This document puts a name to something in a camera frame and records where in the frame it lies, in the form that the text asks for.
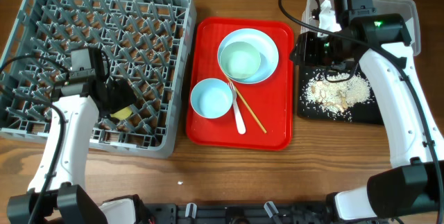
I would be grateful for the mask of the light blue small bowl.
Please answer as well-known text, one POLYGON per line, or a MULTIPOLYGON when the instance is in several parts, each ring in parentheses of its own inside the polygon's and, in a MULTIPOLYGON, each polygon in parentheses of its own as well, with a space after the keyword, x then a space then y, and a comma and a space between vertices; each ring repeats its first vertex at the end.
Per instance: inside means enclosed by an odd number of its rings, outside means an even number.
POLYGON ((217 78, 201 80, 191 91, 192 109, 206 119, 222 117, 230 110, 232 102, 232 91, 228 84, 217 78))

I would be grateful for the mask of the green bowl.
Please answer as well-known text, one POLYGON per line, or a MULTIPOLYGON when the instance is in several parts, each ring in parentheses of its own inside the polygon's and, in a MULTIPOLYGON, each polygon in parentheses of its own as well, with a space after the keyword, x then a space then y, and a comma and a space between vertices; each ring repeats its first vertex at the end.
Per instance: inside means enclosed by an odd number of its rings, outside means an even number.
POLYGON ((262 59, 260 52, 247 42, 233 42, 223 47, 219 66, 231 79, 243 80, 255 75, 262 59))

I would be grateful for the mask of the white napkin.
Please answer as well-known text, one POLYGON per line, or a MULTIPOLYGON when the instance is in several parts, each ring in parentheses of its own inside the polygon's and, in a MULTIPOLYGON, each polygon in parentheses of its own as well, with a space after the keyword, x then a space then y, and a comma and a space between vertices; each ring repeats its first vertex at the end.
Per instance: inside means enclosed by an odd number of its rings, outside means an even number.
POLYGON ((318 27, 331 32, 338 32, 341 30, 340 24, 336 22, 335 11, 330 0, 324 0, 321 4, 318 27))

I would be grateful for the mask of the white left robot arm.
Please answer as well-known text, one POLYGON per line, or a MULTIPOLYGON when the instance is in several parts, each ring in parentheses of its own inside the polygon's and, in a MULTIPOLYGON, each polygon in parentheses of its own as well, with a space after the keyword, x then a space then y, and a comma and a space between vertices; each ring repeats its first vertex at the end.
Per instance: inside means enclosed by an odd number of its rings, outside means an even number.
POLYGON ((98 48, 71 52, 71 69, 57 82, 49 101, 29 101, 52 109, 51 127, 39 168, 24 195, 7 206, 11 223, 46 223, 59 210, 62 223, 138 223, 136 197, 98 206, 85 192, 85 165, 98 118, 123 120, 136 96, 124 80, 110 80, 110 62, 98 48))

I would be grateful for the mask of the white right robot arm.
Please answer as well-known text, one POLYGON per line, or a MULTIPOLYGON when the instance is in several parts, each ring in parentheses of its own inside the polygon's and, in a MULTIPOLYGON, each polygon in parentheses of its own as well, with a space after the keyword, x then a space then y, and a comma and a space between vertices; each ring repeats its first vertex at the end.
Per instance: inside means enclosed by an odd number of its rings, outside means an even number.
POLYGON ((344 67, 368 79, 389 141, 391 169, 357 189, 331 193, 326 223, 356 223, 436 212, 443 222, 443 136, 416 75, 411 36, 397 13, 380 14, 373 0, 334 0, 332 32, 307 25, 290 54, 299 66, 344 67))

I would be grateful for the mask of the yellow plastic cup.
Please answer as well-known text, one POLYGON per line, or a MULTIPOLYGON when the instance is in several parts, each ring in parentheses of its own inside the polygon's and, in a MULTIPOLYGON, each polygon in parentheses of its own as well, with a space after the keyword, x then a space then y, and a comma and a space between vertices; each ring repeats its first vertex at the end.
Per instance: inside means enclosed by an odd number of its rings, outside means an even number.
POLYGON ((123 120, 127 119, 132 114, 133 114, 133 111, 128 106, 128 107, 122 108, 121 110, 119 110, 115 113, 110 114, 108 118, 114 122, 118 122, 118 121, 123 121, 123 120))

